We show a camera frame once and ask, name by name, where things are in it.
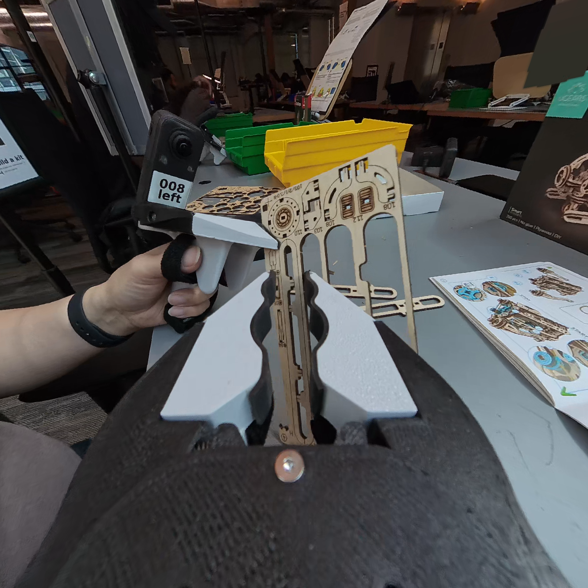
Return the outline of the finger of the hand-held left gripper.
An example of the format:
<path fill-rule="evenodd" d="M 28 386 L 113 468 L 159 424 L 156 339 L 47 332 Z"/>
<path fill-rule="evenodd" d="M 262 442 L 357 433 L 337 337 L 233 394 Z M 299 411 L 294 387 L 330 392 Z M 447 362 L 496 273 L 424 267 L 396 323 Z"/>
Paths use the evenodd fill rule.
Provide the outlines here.
<path fill-rule="evenodd" d="M 264 249 L 276 250 L 278 241 L 259 223 L 234 217 L 204 213 L 192 215 L 192 234 L 195 237 L 223 240 Z"/>

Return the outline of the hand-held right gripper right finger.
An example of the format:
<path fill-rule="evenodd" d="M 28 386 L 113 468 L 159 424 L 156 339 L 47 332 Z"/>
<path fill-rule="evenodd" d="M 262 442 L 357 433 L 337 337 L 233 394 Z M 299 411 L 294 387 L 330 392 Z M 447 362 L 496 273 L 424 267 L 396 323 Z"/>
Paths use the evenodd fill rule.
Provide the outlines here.
<path fill-rule="evenodd" d="M 316 339 L 310 375 L 316 443 L 334 443 L 349 423 L 416 416 L 417 406 L 378 330 L 383 324 L 311 271 L 305 273 L 305 300 Z"/>

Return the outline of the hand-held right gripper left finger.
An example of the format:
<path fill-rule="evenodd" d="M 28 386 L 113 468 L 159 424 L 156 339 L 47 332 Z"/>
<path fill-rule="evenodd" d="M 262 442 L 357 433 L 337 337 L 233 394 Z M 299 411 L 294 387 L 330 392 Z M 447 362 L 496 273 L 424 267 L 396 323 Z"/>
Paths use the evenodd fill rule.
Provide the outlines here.
<path fill-rule="evenodd" d="M 273 412 L 268 353 L 276 274 L 265 272 L 190 335 L 189 354 L 160 411 L 169 422 L 234 425 L 246 445 L 262 445 Z"/>

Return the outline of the wooden model parts sheet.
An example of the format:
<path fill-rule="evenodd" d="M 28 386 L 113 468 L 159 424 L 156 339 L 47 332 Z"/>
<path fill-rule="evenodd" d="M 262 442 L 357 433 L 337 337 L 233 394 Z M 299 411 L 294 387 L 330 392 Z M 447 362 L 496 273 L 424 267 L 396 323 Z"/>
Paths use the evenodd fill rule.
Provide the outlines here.
<path fill-rule="evenodd" d="M 262 201 L 261 215 L 263 226 L 279 244 L 276 251 L 266 249 L 265 256 L 266 268 L 276 274 L 272 312 L 288 414 L 287 423 L 279 425 L 280 439 L 287 445 L 314 445 L 310 375 L 316 339 L 308 328 L 303 260 L 309 236 L 318 240 L 321 269 L 327 277 L 324 281 L 330 284 L 327 237 L 341 226 L 349 231 L 355 286 L 366 298 L 346 298 L 374 320 L 371 283 L 362 278 L 367 262 L 365 227 L 381 215 L 394 219 L 410 345 L 418 351 L 396 149 L 386 145 L 276 192 Z"/>

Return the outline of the black model kit box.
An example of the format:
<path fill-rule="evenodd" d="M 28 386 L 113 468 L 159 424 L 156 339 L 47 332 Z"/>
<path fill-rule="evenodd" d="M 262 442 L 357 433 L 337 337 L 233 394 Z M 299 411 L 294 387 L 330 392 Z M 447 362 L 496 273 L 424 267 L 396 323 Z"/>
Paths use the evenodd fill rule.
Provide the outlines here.
<path fill-rule="evenodd" d="M 587 72 L 557 88 L 500 217 L 587 254 Z"/>

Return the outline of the person's left hand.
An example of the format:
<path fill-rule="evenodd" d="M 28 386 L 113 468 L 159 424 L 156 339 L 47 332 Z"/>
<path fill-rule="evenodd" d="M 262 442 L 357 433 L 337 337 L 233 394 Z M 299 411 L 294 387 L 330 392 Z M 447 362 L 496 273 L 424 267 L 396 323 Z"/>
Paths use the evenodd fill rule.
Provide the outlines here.
<path fill-rule="evenodd" d="M 141 329 L 163 325 L 164 311 L 179 319 L 197 317 L 210 306 L 210 293 L 199 286 L 172 290 L 161 272 L 168 244 L 140 254 L 117 269 L 110 278 L 88 289 L 82 306 L 87 319 L 108 334 L 128 336 Z"/>

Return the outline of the perforated wooden leftover sheet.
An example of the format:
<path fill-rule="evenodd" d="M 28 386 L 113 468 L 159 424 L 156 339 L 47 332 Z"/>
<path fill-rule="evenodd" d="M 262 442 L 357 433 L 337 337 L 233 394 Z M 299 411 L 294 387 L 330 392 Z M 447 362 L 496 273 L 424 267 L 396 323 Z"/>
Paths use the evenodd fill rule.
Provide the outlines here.
<path fill-rule="evenodd" d="M 277 187 L 219 186 L 189 202 L 186 210 L 210 215 L 252 217 L 260 212 L 262 199 L 279 190 Z"/>

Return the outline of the slotted wooden strip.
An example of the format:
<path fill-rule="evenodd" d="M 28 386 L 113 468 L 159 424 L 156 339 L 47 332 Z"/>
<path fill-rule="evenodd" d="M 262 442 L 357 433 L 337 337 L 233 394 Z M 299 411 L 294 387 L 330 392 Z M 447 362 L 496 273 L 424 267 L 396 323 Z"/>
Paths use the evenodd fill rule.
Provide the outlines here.
<path fill-rule="evenodd" d="M 363 290 L 352 285 L 332 285 L 332 287 L 347 298 L 361 299 L 366 298 Z M 370 298 L 375 300 L 394 300 L 398 292 L 394 288 L 370 285 Z"/>
<path fill-rule="evenodd" d="M 420 296 L 413 298 L 413 311 L 427 311 L 441 308 L 445 305 L 445 300 L 436 295 Z M 397 300 L 391 297 L 372 297 L 371 298 L 371 316 L 374 319 L 383 319 L 393 316 L 406 317 L 405 300 Z"/>

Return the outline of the yellow plastic bin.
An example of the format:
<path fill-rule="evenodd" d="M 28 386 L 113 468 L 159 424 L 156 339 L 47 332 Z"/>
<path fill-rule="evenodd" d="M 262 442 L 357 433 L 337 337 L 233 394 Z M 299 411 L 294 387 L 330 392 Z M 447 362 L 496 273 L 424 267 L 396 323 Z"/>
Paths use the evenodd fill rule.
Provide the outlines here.
<path fill-rule="evenodd" d="M 270 129 L 265 163 L 284 187 L 290 187 L 388 144 L 400 160 L 411 128 L 408 123 L 364 119 Z"/>

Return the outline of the black wristband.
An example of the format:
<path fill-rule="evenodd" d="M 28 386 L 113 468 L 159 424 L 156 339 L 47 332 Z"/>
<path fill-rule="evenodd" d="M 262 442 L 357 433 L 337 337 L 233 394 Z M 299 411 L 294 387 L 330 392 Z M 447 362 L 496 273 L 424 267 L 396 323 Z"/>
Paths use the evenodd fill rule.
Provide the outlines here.
<path fill-rule="evenodd" d="M 133 335 L 118 336 L 109 334 L 92 323 L 86 316 L 83 307 L 86 290 L 74 294 L 68 302 L 67 315 L 75 333 L 94 348 L 114 348 L 128 341 Z"/>

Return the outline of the framed marker sign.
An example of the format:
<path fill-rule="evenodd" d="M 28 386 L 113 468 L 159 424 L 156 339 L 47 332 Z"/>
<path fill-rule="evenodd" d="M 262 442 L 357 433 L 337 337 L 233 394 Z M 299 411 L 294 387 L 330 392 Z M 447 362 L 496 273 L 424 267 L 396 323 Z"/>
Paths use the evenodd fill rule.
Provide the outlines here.
<path fill-rule="evenodd" d="M 40 176 L 1 120 L 1 190 Z"/>

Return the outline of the white cardboard box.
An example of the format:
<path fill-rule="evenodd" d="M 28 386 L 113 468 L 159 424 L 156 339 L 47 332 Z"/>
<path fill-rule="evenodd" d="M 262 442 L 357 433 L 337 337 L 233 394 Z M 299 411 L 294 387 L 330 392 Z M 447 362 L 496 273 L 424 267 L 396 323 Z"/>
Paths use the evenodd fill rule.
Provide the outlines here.
<path fill-rule="evenodd" d="M 444 191 L 428 180 L 427 177 L 420 173 L 399 169 L 401 203 L 404 216 L 422 215 L 439 210 Z"/>

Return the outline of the document stand with instruction sheet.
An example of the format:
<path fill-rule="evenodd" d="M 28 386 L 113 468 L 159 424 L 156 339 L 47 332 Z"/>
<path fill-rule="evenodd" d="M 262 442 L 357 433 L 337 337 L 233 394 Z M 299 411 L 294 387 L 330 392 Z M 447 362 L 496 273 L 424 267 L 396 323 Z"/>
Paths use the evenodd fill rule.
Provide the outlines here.
<path fill-rule="evenodd" d="M 396 1 L 373 1 L 356 8 L 327 48 L 315 69 L 305 95 L 310 121 L 326 120 L 345 84 L 352 67 L 352 56 L 361 40 Z"/>

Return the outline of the black tool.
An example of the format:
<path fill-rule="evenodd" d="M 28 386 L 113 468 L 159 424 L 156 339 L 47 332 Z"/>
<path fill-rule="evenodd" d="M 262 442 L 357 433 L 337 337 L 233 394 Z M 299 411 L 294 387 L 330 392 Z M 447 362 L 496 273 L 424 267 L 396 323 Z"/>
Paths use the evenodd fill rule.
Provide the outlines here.
<path fill-rule="evenodd" d="M 458 139 L 449 137 L 445 146 L 430 145 L 415 148 L 410 162 L 420 173 L 439 179 L 449 179 L 458 155 Z"/>

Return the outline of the brown cardboard box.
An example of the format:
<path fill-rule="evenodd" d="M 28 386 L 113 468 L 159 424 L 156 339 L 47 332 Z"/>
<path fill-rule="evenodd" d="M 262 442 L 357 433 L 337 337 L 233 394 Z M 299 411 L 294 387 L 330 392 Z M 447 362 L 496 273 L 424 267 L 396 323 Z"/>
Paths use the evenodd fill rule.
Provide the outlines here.
<path fill-rule="evenodd" d="M 544 97 L 551 85 L 526 86 L 527 69 L 533 52 L 503 56 L 494 64 L 492 95 L 495 99 L 507 95 L 529 94 L 531 98 Z"/>

